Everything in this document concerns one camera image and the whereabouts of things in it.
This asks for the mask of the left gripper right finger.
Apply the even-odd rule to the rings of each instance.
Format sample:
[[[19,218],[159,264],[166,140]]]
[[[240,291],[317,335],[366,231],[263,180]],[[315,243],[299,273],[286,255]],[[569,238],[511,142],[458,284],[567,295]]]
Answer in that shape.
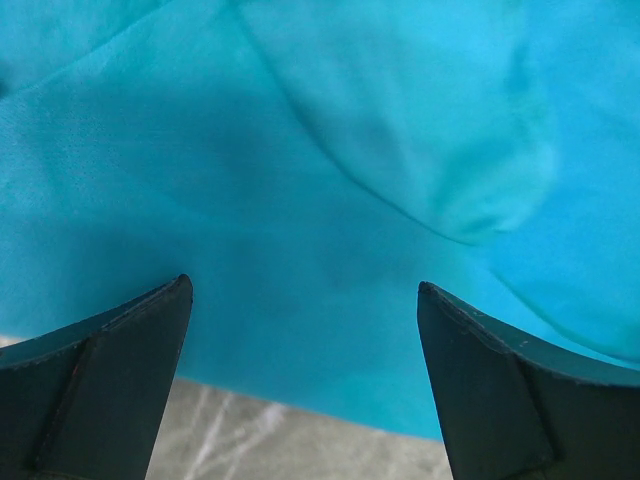
[[[639,373],[563,349],[432,283],[417,321],[457,480],[639,479]]]

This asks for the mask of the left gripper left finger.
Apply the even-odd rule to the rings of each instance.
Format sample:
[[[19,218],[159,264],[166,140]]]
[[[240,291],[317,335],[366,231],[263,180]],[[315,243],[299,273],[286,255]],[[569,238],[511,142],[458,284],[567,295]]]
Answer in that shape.
[[[191,280],[180,275],[2,348],[2,478],[144,478],[192,304]]]

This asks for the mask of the teal t-shirt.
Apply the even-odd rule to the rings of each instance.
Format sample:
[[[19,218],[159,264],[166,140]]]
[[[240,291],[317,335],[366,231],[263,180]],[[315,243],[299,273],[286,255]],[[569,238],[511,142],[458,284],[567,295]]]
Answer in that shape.
[[[182,376],[439,427],[431,282],[639,365],[635,1],[5,1],[1,331],[187,274]]]

